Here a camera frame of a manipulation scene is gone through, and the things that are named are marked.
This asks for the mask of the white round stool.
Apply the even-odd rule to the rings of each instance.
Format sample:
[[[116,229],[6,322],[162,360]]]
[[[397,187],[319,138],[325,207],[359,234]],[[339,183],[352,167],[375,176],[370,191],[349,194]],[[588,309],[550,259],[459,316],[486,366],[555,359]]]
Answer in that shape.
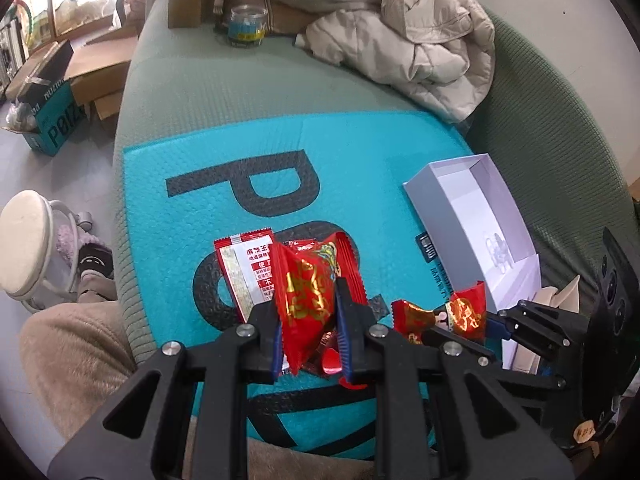
[[[15,194],[1,211],[1,289],[29,313],[73,301],[79,242],[93,228],[75,212],[33,190]]]

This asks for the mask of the red ketchup sachet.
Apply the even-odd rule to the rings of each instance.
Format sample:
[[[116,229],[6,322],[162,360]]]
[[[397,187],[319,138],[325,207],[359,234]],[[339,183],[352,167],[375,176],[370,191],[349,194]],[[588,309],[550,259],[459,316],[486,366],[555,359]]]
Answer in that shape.
[[[329,330],[323,334],[318,348],[303,365],[302,370],[323,379],[336,378],[340,386],[349,390],[359,391],[367,388],[367,385],[352,384],[344,376],[337,330]]]

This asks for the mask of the small red gold candy packet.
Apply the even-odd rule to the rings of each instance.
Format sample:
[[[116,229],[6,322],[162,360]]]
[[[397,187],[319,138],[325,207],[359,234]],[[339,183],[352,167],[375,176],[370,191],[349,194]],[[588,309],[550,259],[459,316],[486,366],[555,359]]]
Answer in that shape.
[[[408,300],[392,303],[394,329],[413,344],[438,327],[464,339],[484,344],[486,337],[487,300],[483,281],[465,290],[453,292],[449,299],[434,310],[425,310]]]

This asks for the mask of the glass jar blue label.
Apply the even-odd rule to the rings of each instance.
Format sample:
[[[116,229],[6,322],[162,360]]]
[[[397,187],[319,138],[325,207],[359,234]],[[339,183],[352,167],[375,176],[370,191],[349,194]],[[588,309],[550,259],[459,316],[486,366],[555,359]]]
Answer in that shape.
[[[263,6],[242,4],[230,10],[228,40],[235,47],[258,47],[267,32],[268,10]]]

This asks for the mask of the green sofa bed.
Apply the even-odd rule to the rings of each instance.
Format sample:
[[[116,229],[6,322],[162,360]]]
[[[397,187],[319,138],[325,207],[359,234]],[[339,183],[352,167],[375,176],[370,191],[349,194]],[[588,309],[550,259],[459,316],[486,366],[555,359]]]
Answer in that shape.
[[[639,222],[620,167],[567,80],[514,28],[495,25],[496,67],[486,98],[464,122],[439,118],[399,91],[296,46],[314,20],[271,0],[284,31],[257,48],[235,48],[212,25],[169,29],[168,0],[146,0],[115,136],[116,283],[134,359],[159,344],[143,312],[124,195],[127,148],[238,122],[283,116],[426,113],[454,128],[470,154],[487,154],[506,181],[539,256],[544,284],[580,278],[582,310],[597,302],[602,232],[638,240]]]

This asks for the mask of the teal cardboard box on floor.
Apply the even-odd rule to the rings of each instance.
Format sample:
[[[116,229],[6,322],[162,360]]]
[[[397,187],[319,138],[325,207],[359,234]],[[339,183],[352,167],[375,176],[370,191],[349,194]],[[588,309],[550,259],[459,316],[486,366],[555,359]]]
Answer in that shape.
[[[59,80],[49,87],[32,84],[18,102],[30,106],[36,122],[36,130],[23,133],[23,138],[33,151],[48,156],[54,156],[86,118],[69,81]]]

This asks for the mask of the teal bubble mailer mat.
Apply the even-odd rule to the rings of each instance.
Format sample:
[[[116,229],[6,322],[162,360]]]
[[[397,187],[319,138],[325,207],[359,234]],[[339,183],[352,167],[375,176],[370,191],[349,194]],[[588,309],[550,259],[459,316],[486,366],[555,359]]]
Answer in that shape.
[[[439,307],[447,282],[425,259],[404,184],[469,154],[456,129],[409,112],[283,116],[127,148],[127,228],[152,339],[192,347],[238,322],[214,244],[263,228],[278,240],[347,234],[384,324],[398,299]]]

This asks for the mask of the red white barcode packet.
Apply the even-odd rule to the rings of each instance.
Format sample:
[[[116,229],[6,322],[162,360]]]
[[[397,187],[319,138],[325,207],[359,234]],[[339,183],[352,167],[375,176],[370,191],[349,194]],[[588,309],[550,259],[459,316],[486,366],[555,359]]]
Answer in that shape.
[[[260,229],[214,241],[218,264],[243,323],[248,322],[256,304],[272,299],[273,240],[272,229]]]

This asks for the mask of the large red snack packet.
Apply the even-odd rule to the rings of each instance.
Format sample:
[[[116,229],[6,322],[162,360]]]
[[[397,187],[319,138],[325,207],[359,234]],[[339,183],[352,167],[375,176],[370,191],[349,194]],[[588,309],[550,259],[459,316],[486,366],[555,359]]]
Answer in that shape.
[[[355,249],[343,231],[324,240],[274,242],[269,255],[283,354],[291,374],[297,375],[330,329],[336,312],[336,281],[346,281],[358,304],[367,302],[367,293]]]

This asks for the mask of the white open cardboard box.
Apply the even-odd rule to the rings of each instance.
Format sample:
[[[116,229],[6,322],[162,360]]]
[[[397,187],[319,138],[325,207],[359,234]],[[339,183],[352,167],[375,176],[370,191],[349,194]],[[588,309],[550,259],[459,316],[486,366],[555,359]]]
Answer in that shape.
[[[489,155],[431,162],[404,189],[453,290],[482,281],[491,313],[534,298],[541,289],[539,256]]]

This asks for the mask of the beige puffy jacket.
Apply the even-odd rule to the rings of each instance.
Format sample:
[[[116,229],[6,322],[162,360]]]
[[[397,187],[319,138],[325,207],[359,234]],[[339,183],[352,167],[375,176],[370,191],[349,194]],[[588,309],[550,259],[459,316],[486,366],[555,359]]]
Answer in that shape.
[[[490,90],[495,25],[478,0],[271,0],[314,20],[296,46],[385,84],[439,118],[468,119]]]

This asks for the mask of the flat brown cardboard on floor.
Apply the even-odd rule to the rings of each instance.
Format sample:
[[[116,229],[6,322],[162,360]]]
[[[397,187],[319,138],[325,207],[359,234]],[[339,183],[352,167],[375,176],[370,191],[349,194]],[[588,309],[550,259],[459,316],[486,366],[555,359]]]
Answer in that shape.
[[[75,52],[64,79],[77,105],[93,107],[99,120],[119,114],[136,36],[90,42]]]

